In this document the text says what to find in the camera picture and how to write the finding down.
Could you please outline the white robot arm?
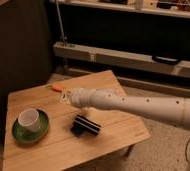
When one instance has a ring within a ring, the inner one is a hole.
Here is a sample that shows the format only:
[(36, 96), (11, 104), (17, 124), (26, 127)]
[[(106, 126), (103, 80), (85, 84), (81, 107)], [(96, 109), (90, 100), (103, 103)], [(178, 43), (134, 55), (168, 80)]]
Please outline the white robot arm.
[(106, 89), (76, 88), (63, 92), (62, 99), (77, 108), (123, 111), (190, 131), (190, 98), (121, 96)]

